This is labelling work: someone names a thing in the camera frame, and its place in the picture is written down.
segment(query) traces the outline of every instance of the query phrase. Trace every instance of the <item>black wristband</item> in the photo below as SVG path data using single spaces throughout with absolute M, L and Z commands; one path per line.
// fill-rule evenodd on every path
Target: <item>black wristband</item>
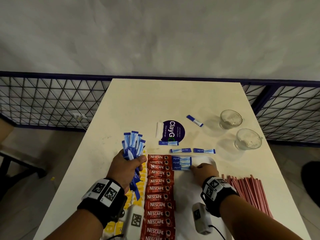
M 219 190 L 216 191 L 218 185 L 222 185 Z M 229 185 L 226 181 L 219 177 L 208 177 L 202 184 L 201 198 L 204 201 L 206 208 L 210 214 L 216 217 L 221 217 L 220 215 L 220 205 L 221 202 L 229 195 L 238 195 L 237 191 Z
M 111 178 L 105 178 L 109 180 L 109 183 L 106 185 L 106 187 L 101 191 L 98 199 L 93 198 L 85 198 L 82 200 L 82 202 L 78 205 L 77 209 L 85 209 L 90 211 L 92 214 L 98 218 L 98 220 L 101 222 L 103 228 L 106 227 L 106 225 L 109 222 L 117 222 L 119 219 L 120 214 L 122 213 L 123 207 L 125 206 L 125 203 L 127 201 L 127 197 L 125 196 L 124 189 L 116 182 L 115 180 Z M 108 207 L 100 200 L 102 197 L 109 197 L 108 195 L 110 193 L 110 185 L 111 183 L 115 183 L 120 187 L 118 193 L 112 198 L 112 203 Z

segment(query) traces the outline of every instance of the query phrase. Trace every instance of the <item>glass cup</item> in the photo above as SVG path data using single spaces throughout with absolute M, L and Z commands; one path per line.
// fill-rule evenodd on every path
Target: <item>glass cup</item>
M 261 147 L 262 137 L 247 128 L 238 130 L 234 145 L 240 150 L 253 150 Z
M 232 129 L 241 125 L 243 118 L 241 115 L 233 110 L 224 110 L 220 114 L 220 127 L 222 129 Z

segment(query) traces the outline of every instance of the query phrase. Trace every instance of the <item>black cable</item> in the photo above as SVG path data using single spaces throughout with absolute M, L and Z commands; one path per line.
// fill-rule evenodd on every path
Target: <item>black cable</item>
M 220 233 L 220 235 L 222 236 L 222 238 L 223 238 L 224 240 L 226 240 L 226 239 L 224 238 L 224 236 L 221 234 L 221 232 L 218 230 L 218 228 L 216 228 L 216 227 L 213 226 L 213 225 L 209 225 L 208 227 L 212 227 L 212 228 L 214 228 L 215 230 L 217 230 L 218 233 Z
M 114 238 L 117 238 L 117 237 L 122 238 L 122 237 L 123 237 L 123 234 L 114 235 L 114 236 L 108 238 L 107 240 L 111 240 L 111 239 L 114 239 Z

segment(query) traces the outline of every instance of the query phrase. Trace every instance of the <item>grey wall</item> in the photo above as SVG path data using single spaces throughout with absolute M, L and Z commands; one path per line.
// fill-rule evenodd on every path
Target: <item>grey wall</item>
M 320 80 L 320 0 L 1 0 L 0 70 Z

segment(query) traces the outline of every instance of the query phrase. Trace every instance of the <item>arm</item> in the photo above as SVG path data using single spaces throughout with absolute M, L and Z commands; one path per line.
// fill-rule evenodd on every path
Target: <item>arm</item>
M 126 161 L 121 150 L 112 160 L 107 178 L 115 180 L 124 189 L 129 190 L 129 184 L 134 177 L 135 168 L 142 171 L 142 164 L 147 161 L 146 156 Z M 45 240 L 99 240 L 103 226 L 98 218 L 88 210 L 77 210 L 61 226 L 53 231 Z
M 218 170 L 211 164 L 202 163 L 191 170 L 199 185 L 209 177 L 218 177 Z M 302 240 L 291 230 L 256 209 L 237 195 L 227 196 L 220 204 L 223 222 L 236 240 Z

